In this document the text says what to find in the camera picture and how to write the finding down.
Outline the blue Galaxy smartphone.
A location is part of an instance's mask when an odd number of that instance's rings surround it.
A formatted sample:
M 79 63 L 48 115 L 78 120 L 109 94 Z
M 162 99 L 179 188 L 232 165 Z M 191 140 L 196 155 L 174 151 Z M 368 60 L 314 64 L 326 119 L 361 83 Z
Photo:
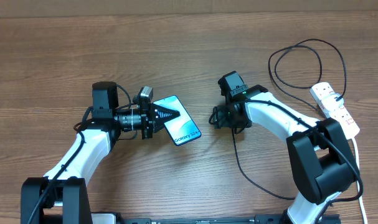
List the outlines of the blue Galaxy smartphone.
M 165 128 L 176 146 L 193 141 L 201 137 L 201 131 L 190 117 L 183 104 L 176 95 L 172 95 L 153 102 L 155 105 L 179 112 L 179 116 L 165 122 Z

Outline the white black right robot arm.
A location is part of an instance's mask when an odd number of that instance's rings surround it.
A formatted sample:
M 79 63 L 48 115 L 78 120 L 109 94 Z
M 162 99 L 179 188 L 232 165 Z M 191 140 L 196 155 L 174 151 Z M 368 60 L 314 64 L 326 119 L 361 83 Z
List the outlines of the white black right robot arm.
M 229 128 L 233 135 L 253 123 L 286 142 L 298 194 L 281 215 L 256 215 L 256 223 L 340 223 L 326 215 L 339 195 L 361 183 L 359 168 L 344 131 L 333 118 L 322 121 L 303 115 L 278 101 L 265 87 L 248 87 L 237 72 L 219 79 L 223 105 L 214 107 L 209 123 Z

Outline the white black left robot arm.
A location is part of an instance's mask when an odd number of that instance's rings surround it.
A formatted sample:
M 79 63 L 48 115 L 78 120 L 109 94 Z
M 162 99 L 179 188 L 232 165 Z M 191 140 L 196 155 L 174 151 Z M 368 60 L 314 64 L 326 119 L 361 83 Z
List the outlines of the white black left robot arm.
M 145 86 L 128 105 L 120 106 L 115 82 L 92 85 L 92 106 L 73 128 L 76 140 L 60 162 L 43 177 L 30 177 L 21 188 L 21 223 L 123 223 L 119 213 L 90 209 L 87 184 L 122 132 L 141 131 L 143 139 L 181 113 L 152 103 Z

